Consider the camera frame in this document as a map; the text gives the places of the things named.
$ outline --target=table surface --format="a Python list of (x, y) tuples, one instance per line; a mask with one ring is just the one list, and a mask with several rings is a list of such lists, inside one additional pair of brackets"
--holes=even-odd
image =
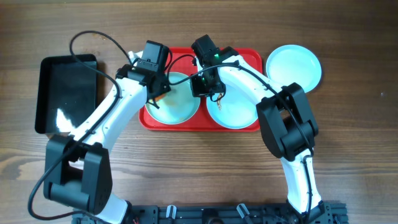
[[(68, 55), (71, 37), (88, 29), (133, 51), (146, 40), (189, 47), (204, 34), (219, 46), (256, 49), (264, 59), (285, 44), (309, 48), (323, 68), (321, 85), (308, 94), (319, 125), (313, 165), (323, 200), (347, 203), (350, 223), (398, 222), (397, 2), (47, 3), (0, 5), (1, 223), (41, 223), (26, 209), (48, 141), (34, 131), (40, 62)], [(79, 38), (74, 49), (95, 54), (113, 76), (126, 62), (98, 35)], [(100, 85), (103, 98), (111, 84)], [(260, 204), (287, 196), (280, 161), (260, 132), (154, 132), (135, 115), (113, 149), (111, 167), (113, 192), (134, 205)], [(37, 212), (70, 210), (39, 192)]]

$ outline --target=robotic hand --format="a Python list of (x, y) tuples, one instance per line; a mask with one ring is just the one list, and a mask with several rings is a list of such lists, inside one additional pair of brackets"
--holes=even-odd
[[(325, 213), (312, 168), (312, 147), (318, 126), (301, 87), (295, 83), (282, 86), (273, 82), (250, 67), (231, 47), (217, 48), (207, 35), (196, 40), (192, 49), (198, 66), (198, 73), (190, 77), (194, 96), (225, 93), (227, 84), (257, 106), (263, 141), (281, 160), (285, 171), (287, 201), (293, 211), (289, 222), (308, 223)], [(111, 194), (109, 154), (133, 115), (146, 103), (155, 104), (156, 97), (170, 91), (164, 73), (168, 54), (166, 46), (148, 41), (141, 58), (118, 70), (119, 99), (115, 101), (117, 87), (113, 86), (95, 112), (69, 136), (55, 135), (49, 140), (45, 170), (60, 157), (64, 159), (44, 180), (45, 198), (76, 208), (77, 212), (72, 215), (83, 213), (96, 222), (137, 223), (132, 205)], [(112, 110), (92, 130), (93, 124), (114, 102)], [(289, 111), (288, 118), (280, 117), (283, 109)], [(71, 146), (75, 146), (73, 152), (69, 150)], [(69, 162), (77, 160), (84, 161), (83, 169), (70, 165)], [(250, 223), (249, 211), (239, 206), (239, 214)]]

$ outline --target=white plate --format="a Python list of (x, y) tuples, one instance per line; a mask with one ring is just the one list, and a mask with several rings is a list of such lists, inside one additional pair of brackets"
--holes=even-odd
[(221, 109), (209, 97), (206, 99), (206, 106), (211, 118), (225, 128), (246, 128), (257, 120), (256, 106), (229, 85), (226, 86), (226, 94), (220, 101)]
[[(169, 80), (175, 83), (186, 77), (188, 75), (170, 72)], [(156, 102), (159, 109), (150, 104), (146, 104), (145, 107), (149, 115), (160, 123), (180, 124), (189, 120), (197, 112), (200, 98), (192, 96), (190, 80), (170, 87), (172, 90)]]
[(298, 45), (285, 45), (275, 49), (267, 59), (268, 77), (283, 85), (299, 84), (304, 92), (319, 84), (322, 68), (317, 56)]

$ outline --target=plate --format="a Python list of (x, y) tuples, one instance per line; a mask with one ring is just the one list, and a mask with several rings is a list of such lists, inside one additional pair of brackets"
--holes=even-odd
[[(175, 83), (187, 77), (186, 74), (170, 72), (169, 80)], [(148, 103), (145, 108), (149, 115), (160, 123), (180, 124), (189, 120), (197, 112), (200, 98), (192, 96), (190, 80), (170, 87), (171, 91), (156, 102), (159, 109)]]
[(208, 97), (206, 106), (211, 118), (225, 128), (246, 128), (257, 120), (256, 106), (229, 85), (226, 85), (226, 93), (220, 103), (212, 102)]
[(299, 45), (285, 45), (275, 49), (267, 59), (268, 77), (283, 85), (299, 84), (304, 92), (319, 84), (322, 68), (317, 56)]

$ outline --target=red tray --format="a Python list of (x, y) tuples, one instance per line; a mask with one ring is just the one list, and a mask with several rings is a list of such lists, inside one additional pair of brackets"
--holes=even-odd
[[(173, 58), (177, 58), (183, 54), (192, 54), (193, 51), (189, 47), (171, 47), (170, 50), (173, 52)], [(262, 73), (262, 58), (253, 49), (235, 49), (245, 59), (245, 61)], [(181, 72), (186, 75), (191, 75), (197, 72), (197, 67), (192, 66), (192, 58), (185, 57), (176, 62), (173, 65), (172, 72)], [(146, 108), (142, 108), (139, 111), (139, 121), (146, 129), (153, 131), (213, 131), (213, 132), (253, 132), (260, 129), (259, 122), (256, 121), (252, 125), (243, 129), (228, 129), (217, 124), (207, 112), (206, 98), (200, 99), (200, 106), (195, 115), (192, 116), (188, 121), (169, 125), (162, 124), (152, 118)]]

